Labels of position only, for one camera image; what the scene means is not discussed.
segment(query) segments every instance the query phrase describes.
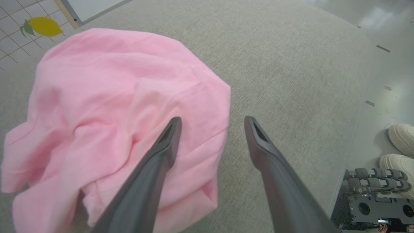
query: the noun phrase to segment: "wooden strip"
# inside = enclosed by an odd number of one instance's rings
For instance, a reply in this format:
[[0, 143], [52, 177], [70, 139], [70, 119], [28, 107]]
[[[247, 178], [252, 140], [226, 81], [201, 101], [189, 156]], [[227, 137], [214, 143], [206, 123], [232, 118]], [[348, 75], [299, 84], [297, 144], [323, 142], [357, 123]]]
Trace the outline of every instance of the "wooden strip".
[[73, 20], [72, 16], [69, 14], [69, 11], [67, 11], [66, 7], [63, 5], [61, 0], [55, 0], [55, 3], [58, 5], [58, 7], [60, 8], [60, 10], [62, 11], [62, 13], [66, 16], [66, 18], [68, 19], [69, 23], [72, 25], [72, 27], [74, 29], [78, 29], [79, 26], [77, 25], [77, 23]]

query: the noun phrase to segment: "lemon print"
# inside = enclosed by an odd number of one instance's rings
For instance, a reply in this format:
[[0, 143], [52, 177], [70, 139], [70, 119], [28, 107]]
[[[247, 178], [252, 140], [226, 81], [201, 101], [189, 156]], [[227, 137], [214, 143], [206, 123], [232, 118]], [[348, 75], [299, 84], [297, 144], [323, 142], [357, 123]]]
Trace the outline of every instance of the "lemon print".
[[56, 36], [63, 33], [59, 24], [48, 17], [34, 17], [28, 21], [25, 20], [23, 26], [20, 27], [20, 31], [24, 37], [26, 37], [24, 32], [34, 35], [33, 30], [42, 36]]

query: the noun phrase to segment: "yellow lemon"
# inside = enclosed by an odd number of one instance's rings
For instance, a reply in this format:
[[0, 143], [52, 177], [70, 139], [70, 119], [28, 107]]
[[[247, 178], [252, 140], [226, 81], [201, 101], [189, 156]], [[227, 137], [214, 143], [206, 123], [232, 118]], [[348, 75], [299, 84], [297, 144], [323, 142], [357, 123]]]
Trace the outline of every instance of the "yellow lemon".
[[29, 25], [42, 36], [56, 36], [63, 31], [59, 24], [48, 17], [34, 17], [29, 19]]

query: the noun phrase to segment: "white panel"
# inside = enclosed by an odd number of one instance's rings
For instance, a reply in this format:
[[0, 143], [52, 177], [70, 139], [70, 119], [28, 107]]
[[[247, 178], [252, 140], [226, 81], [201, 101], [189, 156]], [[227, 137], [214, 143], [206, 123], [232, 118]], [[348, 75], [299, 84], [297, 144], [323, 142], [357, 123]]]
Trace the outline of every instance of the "white panel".
[[81, 21], [85, 21], [123, 0], [67, 0]]

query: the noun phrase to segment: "glossy floor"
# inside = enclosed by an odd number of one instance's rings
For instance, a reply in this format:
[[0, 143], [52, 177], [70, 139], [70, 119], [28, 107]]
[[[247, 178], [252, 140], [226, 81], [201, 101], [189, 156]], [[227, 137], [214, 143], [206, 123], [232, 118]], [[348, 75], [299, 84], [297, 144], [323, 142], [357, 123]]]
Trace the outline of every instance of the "glossy floor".
[[380, 156], [400, 154], [388, 139], [388, 127], [414, 125], [414, 1], [304, 1], [360, 27], [371, 41], [372, 71], [364, 101], [375, 105], [362, 104], [347, 168], [378, 167]]

